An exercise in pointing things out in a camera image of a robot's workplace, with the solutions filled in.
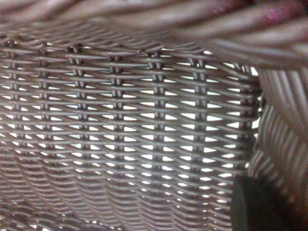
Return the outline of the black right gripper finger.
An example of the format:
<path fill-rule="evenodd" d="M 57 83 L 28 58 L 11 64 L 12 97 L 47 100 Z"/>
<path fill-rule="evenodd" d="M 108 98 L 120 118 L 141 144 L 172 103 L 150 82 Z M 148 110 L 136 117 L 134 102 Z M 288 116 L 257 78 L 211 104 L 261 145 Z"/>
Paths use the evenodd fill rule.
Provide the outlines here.
<path fill-rule="evenodd" d="M 251 177 L 237 177 L 231 197 L 234 231 L 306 231 L 308 225 L 274 198 L 263 184 Z"/>

